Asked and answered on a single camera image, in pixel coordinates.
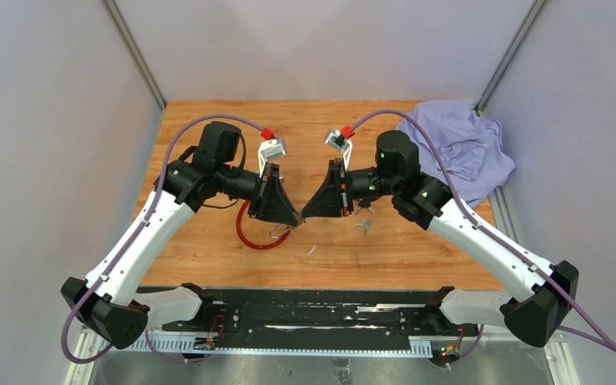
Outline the red cable lock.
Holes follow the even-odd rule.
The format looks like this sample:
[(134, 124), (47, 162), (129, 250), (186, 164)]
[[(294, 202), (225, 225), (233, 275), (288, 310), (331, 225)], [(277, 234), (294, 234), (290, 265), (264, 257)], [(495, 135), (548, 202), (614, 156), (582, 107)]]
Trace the red cable lock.
[(268, 225), (249, 217), (248, 210), (249, 201), (241, 201), (235, 220), (237, 237), (244, 246), (257, 251), (271, 250), (284, 243), (290, 236), (292, 231), (278, 240), (271, 239), (269, 231), (275, 225)]

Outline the silver key pair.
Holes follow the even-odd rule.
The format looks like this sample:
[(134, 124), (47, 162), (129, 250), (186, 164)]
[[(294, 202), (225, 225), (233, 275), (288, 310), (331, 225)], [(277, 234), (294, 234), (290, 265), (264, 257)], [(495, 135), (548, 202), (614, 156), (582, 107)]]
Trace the silver key pair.
[(367, 235), (368, 232), (370, 231), (372, 226), (371, 220), (370, 219), (365, 219), (362, 221), (359, 221), (357, 223), (354, 224), (354, 227), (358, 227), (361, 228), (363, 231), (363, 235)]

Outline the brass padlock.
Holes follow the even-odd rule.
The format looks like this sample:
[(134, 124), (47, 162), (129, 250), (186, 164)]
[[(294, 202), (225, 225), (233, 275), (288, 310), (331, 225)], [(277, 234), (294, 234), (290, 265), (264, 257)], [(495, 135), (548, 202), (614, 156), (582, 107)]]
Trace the brass padlock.
[(276, 224), (269, 231), (269, 237), (273, 240), (278, 240), (283, 237), (285, 234), (291, 232), (293, 229), (296, 229), (299, 225), (304, 222), (301, 215), (297, 216), (297, 222), (292, 225), (284, 225), (284, 224)]

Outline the black head key bunch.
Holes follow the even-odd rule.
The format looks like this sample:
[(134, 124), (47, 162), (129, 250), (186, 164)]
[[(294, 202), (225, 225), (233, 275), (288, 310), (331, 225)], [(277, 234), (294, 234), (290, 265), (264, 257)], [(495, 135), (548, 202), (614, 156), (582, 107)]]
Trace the black head key bunch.
[(373, 201), (362, 199), (357, 202), (357, 209), (355, 210), (355, 214), (358, 215), (360, 212), (364, 212), (365, 210), (375, 215), (376, 212), (372, 207)]

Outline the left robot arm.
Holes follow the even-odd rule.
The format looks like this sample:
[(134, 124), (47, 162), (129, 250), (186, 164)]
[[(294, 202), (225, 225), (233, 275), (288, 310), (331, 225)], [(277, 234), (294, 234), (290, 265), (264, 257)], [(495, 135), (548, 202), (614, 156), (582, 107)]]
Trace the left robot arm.
[(261, 130), (258, 172), (233, 160), (246, 150), (240, 128), (230, 117), (206, 124), (198, 144), (177, 159), (167, 155), (140, 215), (118, 243), (85, 278), (68, 278), (61, 293), (72, 317), (111, 347), (131, 346), (146, 330), (184, 321), (192, 330), (207, 330), (213, 309), (203, 289), (183, 284), (171, 290), (140, 294), (138, 288), (153, 262), (177, 230), (222, 193), (244, 200), (253, 219), (295, 227), (300, 219), (280, 182), (274, 160), (286, 144), (268, 128)]

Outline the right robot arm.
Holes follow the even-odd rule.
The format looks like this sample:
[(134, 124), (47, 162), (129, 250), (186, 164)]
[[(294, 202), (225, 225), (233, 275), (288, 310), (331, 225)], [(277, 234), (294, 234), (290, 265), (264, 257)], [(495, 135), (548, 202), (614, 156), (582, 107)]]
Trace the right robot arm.
[(447, 334), (456, 325), (476, 324), (508, 329), (532, 347), (543, 347), (572, 306), (579, 272), (567, 261), (553, 264), (531, 255), (514, 255), (521, 247), (457, 200), (449, 186), (422, 172), (419, 148), (407, 134), (392, 130), (376, 140), (375, 166), (350, 170), (349, 128), (331, 129), (325, 142), (341, 152), (331, 160), (326, 178), (302, 210), (308, 217), (346, 217), (356, 201), (391, 197), (398, 214), (462, 249), (504, 286), (502, 291), (439, 289), (424, 309), (428, 327)]

